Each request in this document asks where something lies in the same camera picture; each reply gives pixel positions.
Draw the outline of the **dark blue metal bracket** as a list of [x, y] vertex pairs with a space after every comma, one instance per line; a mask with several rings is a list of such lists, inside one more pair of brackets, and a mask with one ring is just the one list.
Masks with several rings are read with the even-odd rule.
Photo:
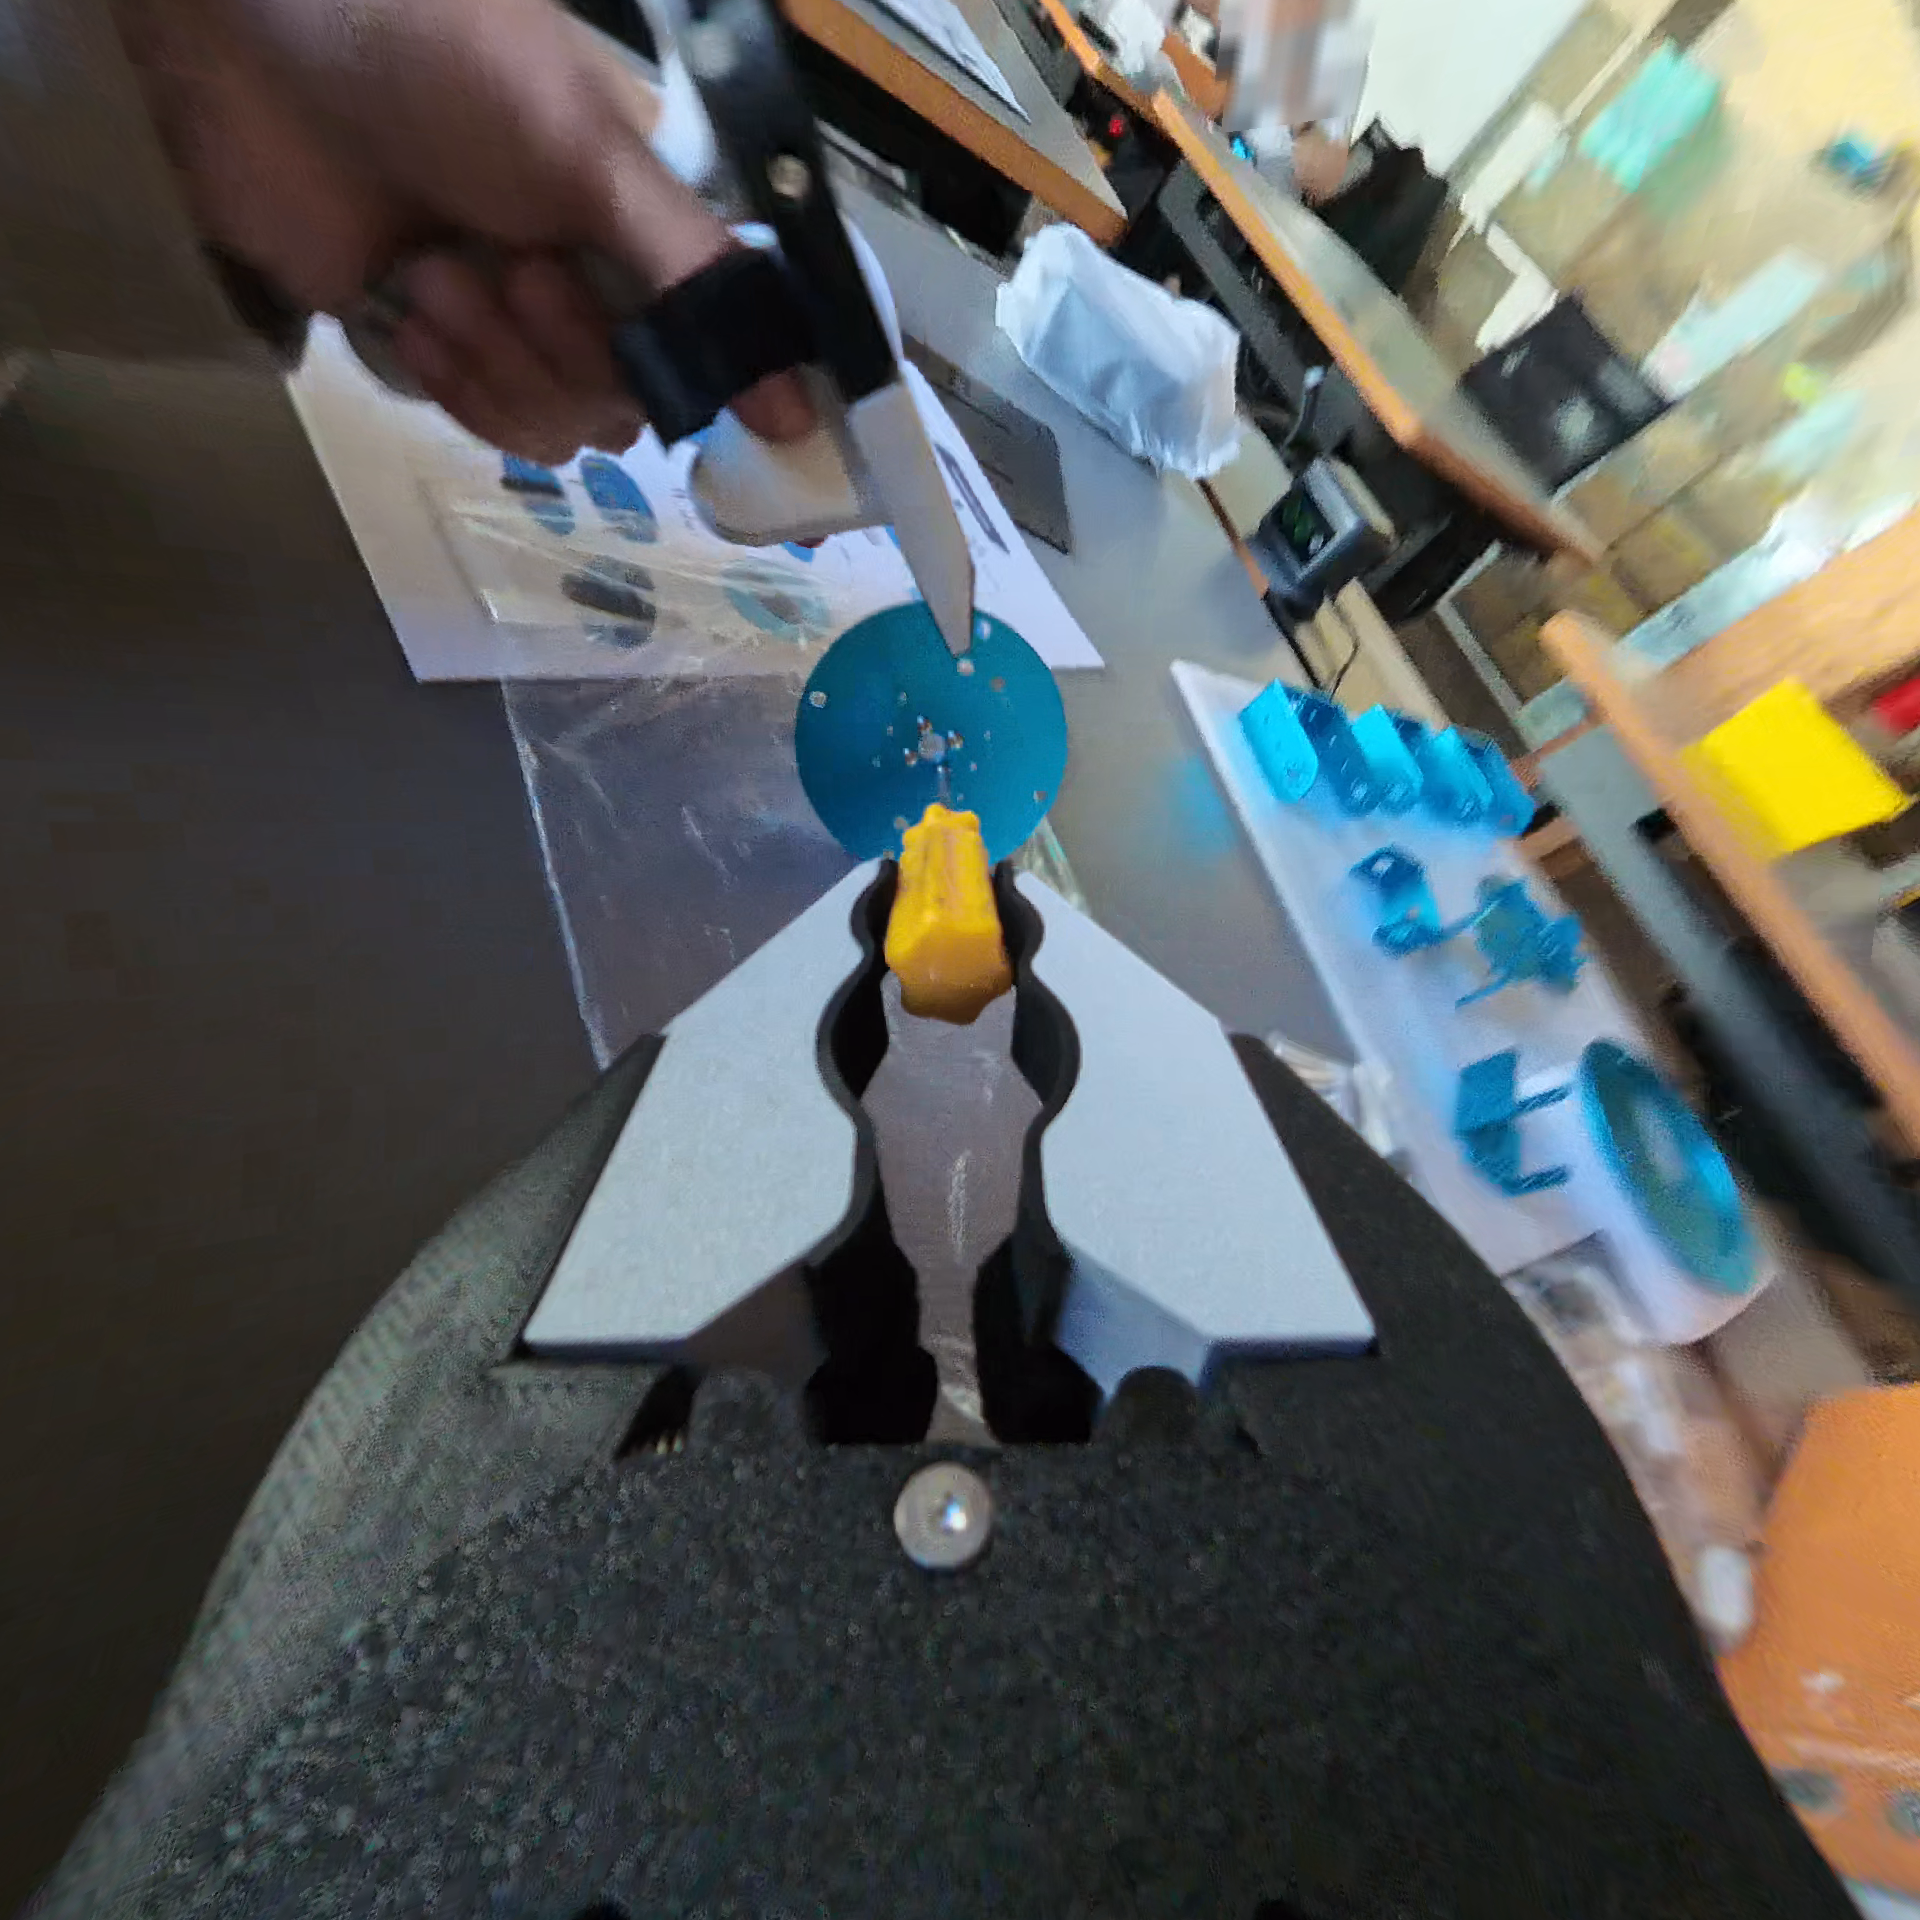
[[1478, 878], [1472, 913], [1462, 931], [1472, 938], [1485, 982], [1455, 1008], [1477, 1008], [1512, 988], [1541, 988], [1573, 995], [1586, 964], [1583, 926], [1576, 913], [1550, 913], [1518, 878]]

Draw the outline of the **clear plastic bag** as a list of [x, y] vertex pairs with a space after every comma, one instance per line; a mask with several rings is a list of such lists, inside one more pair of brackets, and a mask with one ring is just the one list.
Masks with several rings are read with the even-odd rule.
[[606, 456], [507, 456], [422, 493], [606, 1065], [845, 874], [801, 796], [794, 706], [833, 637], [914, 589], [884, 534], [728, 545], [676, 483], [644, 491]]

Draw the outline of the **pile of small parts bags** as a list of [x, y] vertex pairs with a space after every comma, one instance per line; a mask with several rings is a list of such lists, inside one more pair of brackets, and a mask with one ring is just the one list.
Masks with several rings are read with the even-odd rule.
[[1502, 1290], [1607, 1434], [1706, 1646], [1736, 1653], [1755, 1622], [1764, 1478], [1712, 1376], [1642, 1330], [1596, 1244]]

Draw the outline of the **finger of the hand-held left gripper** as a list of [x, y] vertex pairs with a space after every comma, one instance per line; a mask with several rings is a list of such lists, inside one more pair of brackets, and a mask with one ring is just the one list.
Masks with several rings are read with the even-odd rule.
[[970, 545], [905, 372], [844, 405], [838, 459], [845, 489], [829, 502], [822, 534], [890, 529], [949, 655], [968, 656]]

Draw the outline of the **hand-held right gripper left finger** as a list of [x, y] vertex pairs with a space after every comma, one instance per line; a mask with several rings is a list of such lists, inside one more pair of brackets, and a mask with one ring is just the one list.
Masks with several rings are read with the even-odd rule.
[[686, 1008], [523, 1329], [527, 1351], [915, 1351], [867, 1093], [895, 865], [862, 861]]

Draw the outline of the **person's left hand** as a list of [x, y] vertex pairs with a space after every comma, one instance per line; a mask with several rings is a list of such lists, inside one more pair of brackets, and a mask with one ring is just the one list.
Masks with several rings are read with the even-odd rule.
[[556, 3], [114, 3], [197, 243], [293, 312], [388, 308], [396, 367], [537, 465], [644, 414], [581, 254], [668, 293], [731, 235], [652, 152], [652, 105]]

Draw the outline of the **assembly guide booklet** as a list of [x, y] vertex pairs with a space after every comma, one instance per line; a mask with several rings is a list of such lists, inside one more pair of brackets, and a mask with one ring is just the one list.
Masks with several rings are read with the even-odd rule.
[[918, 601], [890, 529], [721, 541], [698, 442], [517, 461], [401, 400], [331, 319], [288, 391], [419, 683], [784, 675]]

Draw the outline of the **teal round metal plate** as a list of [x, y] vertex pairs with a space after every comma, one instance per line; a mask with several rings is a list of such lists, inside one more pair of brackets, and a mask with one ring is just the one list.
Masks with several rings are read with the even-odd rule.
[[1042, 656], [978, 614], [951, 655], [921, 604], [845, 627], [795, 703], [804, 799], [854, 859], [892, 859], [928, 807], [978, 818], [988, 861], [1042, 830], [1067, 769], [1062, 693]]

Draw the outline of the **yellow handled screwdriver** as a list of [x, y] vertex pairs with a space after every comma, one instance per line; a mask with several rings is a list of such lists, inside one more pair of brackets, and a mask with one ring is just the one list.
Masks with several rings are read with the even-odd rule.
[[921, 1023], [970, 1025], [1016, 988], [981, 820], [930, 802], [905, 830], [884, 964]]

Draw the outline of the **printed paper sheet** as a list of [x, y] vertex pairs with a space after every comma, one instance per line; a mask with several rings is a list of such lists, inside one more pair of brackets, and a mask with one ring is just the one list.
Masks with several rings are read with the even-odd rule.
[[1030, 121], [1026, 108], [1022, 108], [1016, 89], [1007, 81], [1004, 71], [988, 55], [987, 44], [970, 30], [966, 11], [959, 11], [956, 3], [876, 3], [876, 6], [886, 11], [898, 26], [918, 36], [946, 61], [959, 67], [975, 86], [988, 90], [1004, 108], [1008, 108], [1022, 121]]

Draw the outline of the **wood edged office table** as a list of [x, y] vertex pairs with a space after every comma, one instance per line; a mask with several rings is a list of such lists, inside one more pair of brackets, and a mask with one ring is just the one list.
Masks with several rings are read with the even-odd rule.
[[935, 51], [892, 3], [778, 3], [787, 54], [819, 124], [908, 203], [1004, 257], [1030, 217], [1100, 246], [1127, 230], [1090, 144], [997, 3], [953, 3], [1000, 90]]
[[1502, 543], [1576, 563], [1601, 557], [1598, 541], [1541, 489], [1446, 372], [1405, 305], [1309, 207], [1277, 192], [1252, 160], [1233, 154], [1226, 125], [1207, 117], [1207, 108], [1240, 108], [1240, 42], [1226, 42], [1217, 61], [1191, 54], [1170, 58], [1160, 32], [1141, 79], [1129, 79], [1103, 54], [1075, 3], [1024, 3], [1022, 11], [1062, 48], [1062, 86], [1084, 81], [1112, 96], [1132, 128], [1146, 134], [1148, 152], [1170, 157], [1141, 210], [1109, 246], [1127, 270], [1153, 277], [1153, 254], [1178, 251], [1207, 293], [1229, 300], [1233, 328], [1261, 365], [1289, 391], [1303, 386], [1306, 365], [1281, 343], [1261, 296], [1246, 289], [1205, 219], [1192, 217], [1178, 227], [1170, 195], [1175, 188], [1195, 188], [1391, 443], [1485, 513]]

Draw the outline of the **white crumpled plastic bag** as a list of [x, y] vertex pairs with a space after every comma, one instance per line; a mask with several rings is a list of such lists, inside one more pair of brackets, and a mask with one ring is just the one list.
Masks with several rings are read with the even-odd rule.
[[1042, 227], [994, 296], [1022, 365], [1127, 456], [1214, 478], [1237, 459], [1240, 334], [1065, 222]]

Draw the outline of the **grey desk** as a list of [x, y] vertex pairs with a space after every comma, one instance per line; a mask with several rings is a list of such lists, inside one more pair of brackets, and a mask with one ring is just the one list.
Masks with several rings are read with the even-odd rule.
[[[1379, 1329], [959, 1451], [511, 1358], [588, 1084], [496, 693], [272, 378], [2, 426], [2, 1905], [1856, 1918], [1573, 1381], [1258, 1043]], [[682, 1399], [682, 1451], [641, 1422]]]

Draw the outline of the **blue U-shaped bracket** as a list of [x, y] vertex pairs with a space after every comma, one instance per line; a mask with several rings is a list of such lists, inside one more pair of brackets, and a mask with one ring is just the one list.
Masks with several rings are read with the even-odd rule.
[[1523, 1122], [1560, 1107], [1570, 1093], [1566, 1079], [1525, 1093], [1513, 1046], [1467, 1062], [1453, 1107], [1453, 1141], [1467, 1167], [1507, 1201], [1564, 1189], [1570, 1166], [1523, 1166]]

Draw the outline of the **black box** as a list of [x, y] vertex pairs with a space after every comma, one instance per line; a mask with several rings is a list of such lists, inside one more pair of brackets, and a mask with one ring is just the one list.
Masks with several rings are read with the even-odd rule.
[[1485, 350], [1462, 373], [1462, 389], [1550, 493], [1671, 410], [1576, 296], [1560, 296], [1513, 340]]

